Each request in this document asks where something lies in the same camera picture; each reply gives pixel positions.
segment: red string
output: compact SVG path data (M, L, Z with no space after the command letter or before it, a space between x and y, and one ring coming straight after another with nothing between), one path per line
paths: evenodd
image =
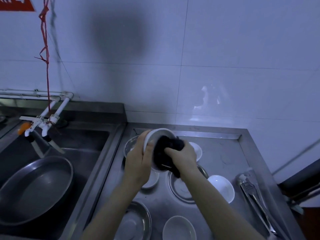
M37 59L43 60L47 65L47 91L48 91L48 108L49 108L49 120L50 120L50 93L49 93L49 50L48 50L48 39L47 39L47 22L46 22L46 14L49 11L48 8L49 0L43 0L43 9L39 14L39 18L41 19L41 32L44 42L44 47L40 51L39 55L41 58L35 57ZM41 55L42 52L46 52L46 59Z

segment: metal tongs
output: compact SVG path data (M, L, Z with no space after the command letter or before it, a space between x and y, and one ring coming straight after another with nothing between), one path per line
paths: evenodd
M269 238L270 239L277 239L280 238L280 235L278 232L274 229L270 222L270 214L268 213L267 209L264 207L261 198L259 196L259 193L254 186L253 183L251 183L248 180L248 177L246 177L244 174L241 174L238 178L238 183L240 185L240 188L242 189L244 195L248 199L250 205L262 221L263 225L266 227ZM282 239L289 240L289 238L282 232Z

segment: hand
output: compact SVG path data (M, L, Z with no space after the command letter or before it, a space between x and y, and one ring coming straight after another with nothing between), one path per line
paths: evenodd
M194 171L198 172L198 167L197 155L194 148L186 140L183 142L184 148L181 151L167 147L164 149L164 152L172 158L174 165L180 172L181 179L184 181L187 174Z
M143 153L143 143L146 135L150 132L143 132L137 139L134 148L128 153L125 160L124 176L122 183L138 192L148 182L151 171L151 160L154 145L148 143Z

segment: person's left hand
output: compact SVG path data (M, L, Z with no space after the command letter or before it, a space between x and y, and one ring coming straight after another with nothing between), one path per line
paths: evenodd
M150 130L147 130L138 137L136 145L128 153L125 160L122 183L137 192L148 182L150 177L154 145L148 143L146 151L143 153L144 139L149 132Z

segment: metal bowl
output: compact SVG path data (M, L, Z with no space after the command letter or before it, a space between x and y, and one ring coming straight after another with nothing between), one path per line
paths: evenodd
M137 139L139 136L132 137L130 140L127 141L123 148L123 155L127 157L128 153L134 148L137 143Z
M26 165L0 189L0 224L30 222L61 202L69 192L73 166L61 156L49 156Z
M114 240L149 240L151 237L151 216L142 203L133 201L127 208Z
M207 172L201 167L198 166L198 170L202 173L202 175L208 179L209 176ZM169 173L169 186L171 192L177 197L179 200L188 203L188 204L194 204L195 201L193 200L186 184L181 180L181 178L176 178L173 173Z

